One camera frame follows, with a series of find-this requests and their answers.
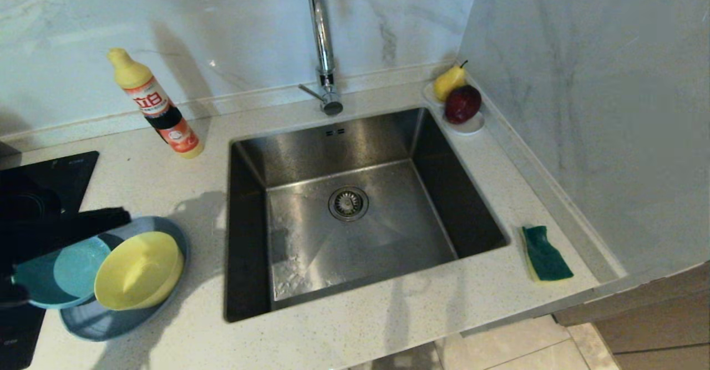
yellow bowl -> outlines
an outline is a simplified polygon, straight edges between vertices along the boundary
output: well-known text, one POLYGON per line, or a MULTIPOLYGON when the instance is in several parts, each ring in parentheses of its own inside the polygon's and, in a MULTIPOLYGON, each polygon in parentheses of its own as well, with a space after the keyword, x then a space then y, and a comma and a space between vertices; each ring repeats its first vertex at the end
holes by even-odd
POLYGON ((163 302, 180 279, 184 258, 170 234, 150 231, 122 242, 106 257, 94 281, 96 299, 111 310, 163 302))

sink basin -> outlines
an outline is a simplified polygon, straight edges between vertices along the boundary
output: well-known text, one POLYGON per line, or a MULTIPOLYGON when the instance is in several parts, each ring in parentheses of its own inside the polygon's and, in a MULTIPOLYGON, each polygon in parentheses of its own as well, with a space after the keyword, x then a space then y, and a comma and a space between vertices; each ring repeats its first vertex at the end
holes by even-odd
POLYGON ((505 246, 428 109, 236 141, 230 322, 505 246))

light blue plate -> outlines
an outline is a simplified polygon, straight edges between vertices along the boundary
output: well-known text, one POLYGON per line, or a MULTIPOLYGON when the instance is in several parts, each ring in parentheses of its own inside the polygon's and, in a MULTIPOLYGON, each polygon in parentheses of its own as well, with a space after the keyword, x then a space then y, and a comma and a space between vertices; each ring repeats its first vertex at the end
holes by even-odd
MULTIPOLYGON (((115 248, 119 243, 132 236, 147 231, 162 231, 173 236, 177 246, 182 251, 182 255, 185 257, 184 269, 187 269, 190 264, 190 246, 187 243, 185 234, 175 223, 164 217, 140 217, 134 219, 126 226, 100 234, 99 237, 115 248)), ((164 300, 162 304, 145 309, 115 311, 106 309, 106 307, 99 304, 99 301, 93 300, 83 305, 60 310, 62 322, 70 333, 81 339, 99 342, 119 337, 149 321, 165 305, 169 305, 175 296, 175 291, 178 291, 182 284, 183 276, 185 276, 185 271, 182 272, 182 276, 180 276, 168 299, 164 300)))
POLYGON ((94 280, 111 249, 92 237, 17 266, 13 280, 30 292, 30 304, 73 307, 94 297, 94 280))

gray plate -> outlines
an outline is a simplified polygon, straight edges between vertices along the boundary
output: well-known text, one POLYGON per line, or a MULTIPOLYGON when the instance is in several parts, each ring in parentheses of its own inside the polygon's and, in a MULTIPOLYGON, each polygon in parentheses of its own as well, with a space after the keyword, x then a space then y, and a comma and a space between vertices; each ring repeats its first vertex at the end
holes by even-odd
MULTIPOLYGON (((184 269, 187 269, 190 263, 190 245, 180 228, 168 219, 157 216, 140 217, 126 226, 99 234, 99 237, 113 249, 132 236, 147 231, 162 231, 173 236, 185 256, 184 269)), ((180 276, 175 289, 162 304, 145 309, 115 311, 106 309, 97 300, 92 300, 83 305, 60 310, 62 322, 70 333, 81 339, 99 342, 119 337, 149 321, 165 305, 169 305, 175 296, 175 291, 180 288, 182 279, 183 277, 180 276)))

marble wall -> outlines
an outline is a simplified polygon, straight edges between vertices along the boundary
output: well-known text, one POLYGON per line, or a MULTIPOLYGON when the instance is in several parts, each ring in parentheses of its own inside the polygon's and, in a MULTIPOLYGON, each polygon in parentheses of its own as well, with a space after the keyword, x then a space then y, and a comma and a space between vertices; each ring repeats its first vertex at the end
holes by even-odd
MULTIPOLYGON (((472 1, 328 0, 340 74, 453 59, 472 1)), ((307 0, 0 0, 0 136, 134 110, 116 46, 176 102, 315 80, 307 0)))
POLYGON ((475 0, 459 60, 631 273, 710 259, 710 0, 475 0))

